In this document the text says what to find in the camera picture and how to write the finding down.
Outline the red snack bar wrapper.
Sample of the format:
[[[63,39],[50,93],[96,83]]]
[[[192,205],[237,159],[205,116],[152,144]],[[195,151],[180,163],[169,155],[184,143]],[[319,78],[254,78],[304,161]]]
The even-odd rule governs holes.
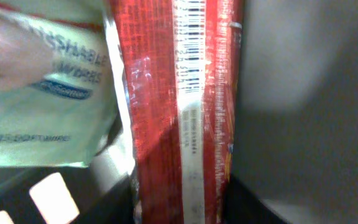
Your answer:
[[[106,1],[136,223],[224,221],[243,12],[241,0]]]

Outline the grey plastic mesh basket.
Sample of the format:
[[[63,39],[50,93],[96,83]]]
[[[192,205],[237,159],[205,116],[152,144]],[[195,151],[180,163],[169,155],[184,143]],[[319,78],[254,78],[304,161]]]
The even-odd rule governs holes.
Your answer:
[[[222,223],[358,223],[358,1],[243,2]],[[136,223],[108,52],[101,149],[86,167],[0,167],[0,223]]]

